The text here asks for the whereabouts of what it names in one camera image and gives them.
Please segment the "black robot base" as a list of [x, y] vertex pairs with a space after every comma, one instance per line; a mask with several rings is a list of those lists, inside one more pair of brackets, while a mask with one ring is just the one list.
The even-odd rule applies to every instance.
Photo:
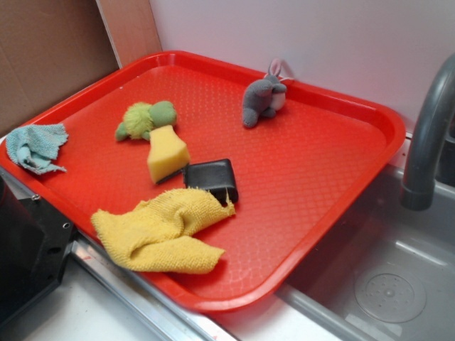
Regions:
[[18, 199], [1, 180], [1, 326], [54, 291], [75, 228], [47, 200]]

